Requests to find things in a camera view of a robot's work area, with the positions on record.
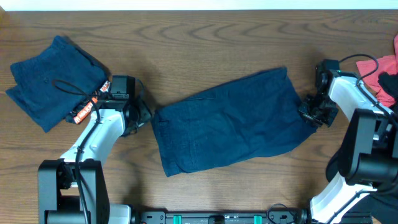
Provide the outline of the navy blue shorts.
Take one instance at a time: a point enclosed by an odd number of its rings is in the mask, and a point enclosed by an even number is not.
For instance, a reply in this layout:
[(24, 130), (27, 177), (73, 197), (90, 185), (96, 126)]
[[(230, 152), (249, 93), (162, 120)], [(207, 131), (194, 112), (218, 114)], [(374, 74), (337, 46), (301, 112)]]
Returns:
[(292, 151), (317, 130), (299, 115), (301, 102), (282, 67), (156, 110), (152, 127), (166, 176)]

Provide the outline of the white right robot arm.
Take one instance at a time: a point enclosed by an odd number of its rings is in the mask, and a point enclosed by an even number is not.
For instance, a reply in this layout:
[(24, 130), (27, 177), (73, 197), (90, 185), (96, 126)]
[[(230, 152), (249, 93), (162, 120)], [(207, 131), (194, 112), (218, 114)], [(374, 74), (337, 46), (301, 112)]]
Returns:
[(397, 123), (351, 72), (316, 72), (317, 94), (307, 96), (298, 111), (315, 127), (330, 126), (342, 111), (349, 126), (336, 156), (337, 172), (297, 223), (372, 223), (368, 212), (354, 212), (360, 200), (397, 189)]

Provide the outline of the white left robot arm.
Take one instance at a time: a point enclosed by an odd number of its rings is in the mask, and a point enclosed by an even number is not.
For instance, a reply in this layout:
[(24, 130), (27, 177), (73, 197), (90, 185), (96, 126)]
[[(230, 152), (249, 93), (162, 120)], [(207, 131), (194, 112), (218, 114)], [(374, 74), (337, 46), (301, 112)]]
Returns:
[(152, 113), (142, 98), (103, 100), (75, 144), (38, 168), (39, 223), (140, 223), (132, 206), (110, 203), (103, 166), (121, 137)]

